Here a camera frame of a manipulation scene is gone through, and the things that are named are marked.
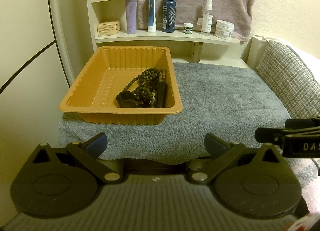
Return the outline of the orange plastic tray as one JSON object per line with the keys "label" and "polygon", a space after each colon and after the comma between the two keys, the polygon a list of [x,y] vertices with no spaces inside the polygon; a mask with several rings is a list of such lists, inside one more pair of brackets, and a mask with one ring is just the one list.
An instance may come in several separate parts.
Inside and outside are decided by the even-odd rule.
{"label": "orange plastic tray", "polygon": [[[165,70],[168,85],[163,108],[121,108],[116,96],[147,68]],[[81,70],[61,101],[63,112],[84,121],[106,124],[155,125],[183,110],[171,53],[167,47],[103,46]]]}

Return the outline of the black rectangular stick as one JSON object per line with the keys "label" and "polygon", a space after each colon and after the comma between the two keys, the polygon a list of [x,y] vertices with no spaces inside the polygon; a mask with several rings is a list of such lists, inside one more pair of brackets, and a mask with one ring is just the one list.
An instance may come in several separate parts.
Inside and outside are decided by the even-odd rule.
{"label": "black rectangular stick", "polygon": [[167,83],[164,81],[159,81],[157,83],[157,108],[164,108],[166,97],[167,97]]}

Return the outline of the grey checked cushion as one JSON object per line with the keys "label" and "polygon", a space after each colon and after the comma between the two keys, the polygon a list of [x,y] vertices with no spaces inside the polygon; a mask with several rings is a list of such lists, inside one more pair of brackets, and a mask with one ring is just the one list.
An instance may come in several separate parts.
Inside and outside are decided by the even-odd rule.
{"label": "grey checked cushion", "polygon": [[256,68],[291,118],[319,116],[319,81],[290,46],[270,40]]}

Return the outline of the large white cream jar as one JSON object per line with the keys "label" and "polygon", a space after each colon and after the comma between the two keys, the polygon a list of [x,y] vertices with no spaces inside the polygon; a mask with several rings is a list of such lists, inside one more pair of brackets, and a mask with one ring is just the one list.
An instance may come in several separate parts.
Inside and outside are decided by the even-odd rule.
{"label": "large white cream jar", "polygon": [[217,20],[215,35],[218,38],[231,40],[234,31],[234,24],[224,20]]}

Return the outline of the beige cardboard box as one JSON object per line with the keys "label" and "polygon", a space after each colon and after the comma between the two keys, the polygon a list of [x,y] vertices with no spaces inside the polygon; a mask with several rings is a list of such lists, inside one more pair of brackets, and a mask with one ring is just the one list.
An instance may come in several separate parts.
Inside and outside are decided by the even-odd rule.
{"label": "beige cardboard box", "polygon": [[97,32],[99,37],[116,35],[120,31],[120,21],[106,21],[97,25]]}

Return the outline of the clear spray bottle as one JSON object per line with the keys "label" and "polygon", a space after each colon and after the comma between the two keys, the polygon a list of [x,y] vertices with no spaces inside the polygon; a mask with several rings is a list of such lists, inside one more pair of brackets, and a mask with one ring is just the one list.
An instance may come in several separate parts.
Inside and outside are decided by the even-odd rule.
{"label": "clear spray bottle", "polygon": [[212,0],[206,0],[205,9],[202,17],[201,33],[203,35],[210,35],[213,21],[213,5]]}

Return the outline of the small green white jar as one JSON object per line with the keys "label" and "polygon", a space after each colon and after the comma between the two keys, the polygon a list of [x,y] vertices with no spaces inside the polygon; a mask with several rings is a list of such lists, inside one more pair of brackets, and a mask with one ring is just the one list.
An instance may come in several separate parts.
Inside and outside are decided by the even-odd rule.
{"label": "small green white jar", "polygon": [[193,32],[193,24],[189,22],[185,22],[183,24],[183,33],[191,34]]}

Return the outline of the blue white tube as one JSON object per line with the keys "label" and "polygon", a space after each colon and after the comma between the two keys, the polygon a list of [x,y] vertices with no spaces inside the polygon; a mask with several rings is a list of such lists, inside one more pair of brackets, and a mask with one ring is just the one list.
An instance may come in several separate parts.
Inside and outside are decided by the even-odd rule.
{"label": "blue white tube", "polygon": [[156,24],[155,0],[149,0],[149,15],[148,15],[147,32],[148,33],[155,33],[156,28],[157,28],[157,24]]}

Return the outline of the lilac tube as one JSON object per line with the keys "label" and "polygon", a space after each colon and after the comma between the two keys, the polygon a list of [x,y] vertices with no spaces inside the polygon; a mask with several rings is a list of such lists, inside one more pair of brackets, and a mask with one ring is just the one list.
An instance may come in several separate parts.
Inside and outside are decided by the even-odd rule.
{"label": "lilac tube", "polygon": [[129,34],[135,34],[137,29],[137,21],[136,21],[137,0],[126,0],[125,12],[126,12],[127,32]]}

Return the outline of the cream wooden shelf unit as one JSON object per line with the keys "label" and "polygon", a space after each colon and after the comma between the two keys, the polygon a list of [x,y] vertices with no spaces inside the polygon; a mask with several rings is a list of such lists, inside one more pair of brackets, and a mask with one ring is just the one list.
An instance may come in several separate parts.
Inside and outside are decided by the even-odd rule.
{"label": "cream wooden shelf unit", "polygon": [[[155,33],[137,29],[127,33],[126,0],[87,0],[87,10],[93,49],[107,45],[167,46],[175,62],[194,62],[246,68],[241,59],[241,44],[238,39],[223,40],[215,35],[200,32],[185,34],[181,30]],[[119,20],[120,32],[116,35],[99,37],[97,25],[103,21]]]}

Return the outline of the dark blue spray bottle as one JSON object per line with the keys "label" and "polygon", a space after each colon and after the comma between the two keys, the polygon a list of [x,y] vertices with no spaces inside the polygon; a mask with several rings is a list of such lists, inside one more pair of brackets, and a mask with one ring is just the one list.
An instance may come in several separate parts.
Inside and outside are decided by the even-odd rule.
{"label": "dark blue spray bottle", "polygon": [[164,0],[163,2],[163,32],[172,33],[176,24],[176,1]]}

